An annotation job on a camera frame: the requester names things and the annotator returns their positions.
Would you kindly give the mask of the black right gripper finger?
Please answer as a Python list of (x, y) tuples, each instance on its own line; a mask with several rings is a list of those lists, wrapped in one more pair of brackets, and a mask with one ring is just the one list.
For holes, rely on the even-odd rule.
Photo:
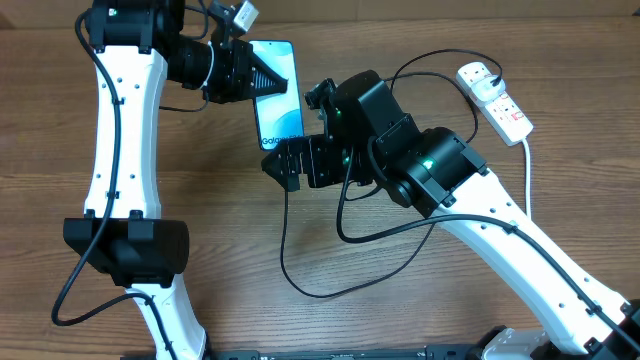
[(262, 170), (286, 192), (300, 189), (301, 141), (302, 138), (282, 140), (261, 161)]
[(304, 94), (304, 100), (310, 110), (319, 110), (326, 99), (335, 93), (336, 85), (332, 78), (326, 78)]

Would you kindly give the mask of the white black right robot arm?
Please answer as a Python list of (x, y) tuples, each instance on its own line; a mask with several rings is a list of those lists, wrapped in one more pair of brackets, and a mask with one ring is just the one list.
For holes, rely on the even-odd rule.
[(420, 130), (379, 75), (325, 80), (305, 96), (320, 135), (284, 139), (263, 170), (286, 191), (376, 184), (420, 224), (464, 242), (523, 300), (535, 331), (494, 328), (472, 359), (635, 359), (639, 305), (577, 265), (513, 201), (486, 160), (455, 132)]

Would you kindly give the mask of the blue Samsung Galaxy smartphone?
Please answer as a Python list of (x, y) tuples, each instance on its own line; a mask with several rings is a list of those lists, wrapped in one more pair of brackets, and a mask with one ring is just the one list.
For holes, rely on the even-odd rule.
[(254, 100), (259, 146), (273, 150), (288, 138), (304, 135), (294, 47), (289, 41), (251, 40), (254, 53), (287, 81), (284, 93), (260, 96)]

